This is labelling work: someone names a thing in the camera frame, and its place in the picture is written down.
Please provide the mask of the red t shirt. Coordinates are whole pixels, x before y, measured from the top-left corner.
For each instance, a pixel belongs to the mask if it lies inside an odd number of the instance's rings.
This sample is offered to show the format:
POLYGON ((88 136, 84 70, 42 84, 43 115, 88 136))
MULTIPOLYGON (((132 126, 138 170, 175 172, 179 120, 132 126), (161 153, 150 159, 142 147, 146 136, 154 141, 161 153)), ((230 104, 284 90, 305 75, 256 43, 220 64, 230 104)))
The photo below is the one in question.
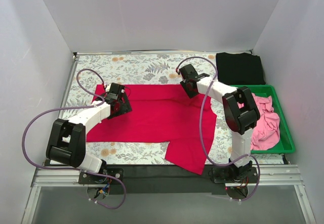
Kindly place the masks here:
MULTIPOLYGON (((206 156, 199 137, 203 95, 189 98, 179 84, 130 84, 132 111, 105 119, 87 134, 87 142, 168 142, 165 159, 202 174, 206 156)), ((211 149, 217 116, 208 98, 203 110, 202 137, 211 149)))

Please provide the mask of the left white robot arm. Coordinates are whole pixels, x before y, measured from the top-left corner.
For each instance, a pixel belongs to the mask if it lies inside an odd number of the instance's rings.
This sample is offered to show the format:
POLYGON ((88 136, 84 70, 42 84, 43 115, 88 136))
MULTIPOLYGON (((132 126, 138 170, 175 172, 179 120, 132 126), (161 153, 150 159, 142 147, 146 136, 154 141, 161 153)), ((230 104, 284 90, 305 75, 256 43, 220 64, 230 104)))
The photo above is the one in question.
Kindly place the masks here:
POLYGON ((86 151, 88 132, 105 119, 132 111, 126 86, 111 83, 87 108, 66 120, 54 121, 46 157, 70 167, 99 173, 106 164, 86 151))

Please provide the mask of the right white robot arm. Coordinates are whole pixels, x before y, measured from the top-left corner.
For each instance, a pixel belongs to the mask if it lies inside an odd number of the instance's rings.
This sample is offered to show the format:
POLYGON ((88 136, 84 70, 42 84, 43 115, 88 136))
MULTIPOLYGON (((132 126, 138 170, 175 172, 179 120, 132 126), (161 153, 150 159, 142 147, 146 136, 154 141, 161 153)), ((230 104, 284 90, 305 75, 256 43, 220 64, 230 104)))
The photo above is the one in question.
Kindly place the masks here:
POLYGON ((238 181, 248 177, 252 171, 251 142, 253 129, 260 119, 260 112, 251 93, 246 87, 233 87, 219 82, 216 76, 198 74, 191 65, 178 66, 176 73, 181 75, 181 86, 190 98, 204 95, 199 116, 199 137, 205 155, 208 155, 203 140, 203 110, 207 97, 223 105, 225 121, 232 131, 232 152, 227 164, 217 164, 210 157, 207 159, 216 167, 225 168, 225 176, 238 181))

